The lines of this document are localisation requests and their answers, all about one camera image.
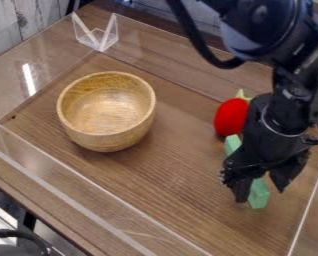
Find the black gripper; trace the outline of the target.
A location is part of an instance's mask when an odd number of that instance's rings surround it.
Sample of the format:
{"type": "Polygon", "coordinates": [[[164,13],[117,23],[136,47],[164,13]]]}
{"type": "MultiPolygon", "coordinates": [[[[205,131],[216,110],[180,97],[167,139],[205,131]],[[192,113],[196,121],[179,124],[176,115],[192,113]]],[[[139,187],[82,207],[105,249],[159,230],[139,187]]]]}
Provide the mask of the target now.
{"type": "Polygon", "coordinates": [[[243,144],[223,163],[223,184],[231,187],[235,202],[245,203],[255,178],[269,175],[279,192],[300,174],[310,156],[304,132],[287,133],[273,126],[269,118],[269,94],[249,103],[243,129],[243,144]]]}

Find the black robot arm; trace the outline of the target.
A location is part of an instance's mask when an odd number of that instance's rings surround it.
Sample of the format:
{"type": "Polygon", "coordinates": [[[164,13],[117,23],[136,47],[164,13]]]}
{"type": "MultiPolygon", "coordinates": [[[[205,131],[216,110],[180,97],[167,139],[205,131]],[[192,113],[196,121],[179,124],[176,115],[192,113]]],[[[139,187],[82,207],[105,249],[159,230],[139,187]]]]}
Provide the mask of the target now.
{"type": "Polygon", "coordinates": [[[272,66],[272,91],[249,102],[241,145],[220,171],[235,201],[244,203],[263,176],[286,189],[318,145],[318,23],[312,0],[199,1],[219,14],[228,60],[212,54],[181,0],[165,0],[204,60],[219,69],[247,61],[272,66]]]}

